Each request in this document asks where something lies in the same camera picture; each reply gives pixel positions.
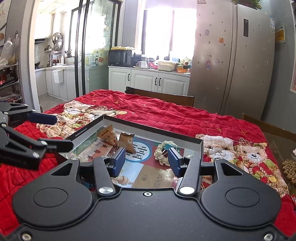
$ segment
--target red tablecloth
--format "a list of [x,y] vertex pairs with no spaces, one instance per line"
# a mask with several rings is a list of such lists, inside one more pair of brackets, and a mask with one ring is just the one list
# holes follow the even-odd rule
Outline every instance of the red tablecloth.
[[[231,116],[210,114],[192,107],[178,106],[158,99],[127,95],[117,91],[98,90],[60,104],[46,113],[57,114],[56,126],[36,125],[30,122],[17,131],[38,139],[40,137],[66,138],[100,114],[117,116],[127,121],[204,139],[205,160],[226,153],[233,163],[245,168],[254,177],[275,188],[282,196],[282,207],[275,225],[286,235],[296,232],[296,214],[287,188],[282,183],[276,160],[266,146],[266,139],[256,125]],[[251,162],[248,150],[257,151],[257,164]],[[9,234],[18,225],[12,210],[14,193],[33,179],[55,167],[54,155],[47,154],[38,171],[28,171],[7,165],[0,167],[0,232]]]

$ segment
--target white mug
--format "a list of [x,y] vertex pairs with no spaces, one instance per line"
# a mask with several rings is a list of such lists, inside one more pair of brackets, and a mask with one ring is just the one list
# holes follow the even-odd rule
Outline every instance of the white mug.
[[142,68],[147,68],[148,65],[147,65],[146,61],[139,61],[137,63],[137,66],[142,67]]

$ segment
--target white cabinet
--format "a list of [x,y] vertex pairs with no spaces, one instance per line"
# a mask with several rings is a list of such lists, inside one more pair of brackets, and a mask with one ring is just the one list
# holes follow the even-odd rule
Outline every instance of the white cabinet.
[[48,94],[53,94],[52,92],[52,70],[45,70],[46,76],[46,87]]
[[131,70],[131,87],[157,91],[158,73],[153,71]]
[[159,73],[158,92],[187,95],[190,78],[174,74]]
[[109,90],[124,92],[131,86],[131,69],[109,68]]
[[44,70],[37,71],[35,73],[35,77],[36,77],[38,97],[47,94],[45,71]]

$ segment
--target rope toy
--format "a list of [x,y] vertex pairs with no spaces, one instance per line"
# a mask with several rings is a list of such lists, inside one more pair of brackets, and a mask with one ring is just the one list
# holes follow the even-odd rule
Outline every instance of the rope toy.
[[168,158],[163,155],[163,148],[165,145],[171,145],[177,150],[177,145],[173,141],[164,141],[163,143],[159,144],[154,152],[154,157],[156,161],[159,161],[159,163],[163,166],[164,164],[168,167],[170,167],[170,164],[168,162]]

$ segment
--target ceiling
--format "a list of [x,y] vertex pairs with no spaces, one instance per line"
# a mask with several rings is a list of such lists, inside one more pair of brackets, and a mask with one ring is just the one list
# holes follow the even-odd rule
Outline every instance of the ceiling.
[[40,0],[38,13],[54,14],[56,12],[68,12],[78,7],[79,0]]

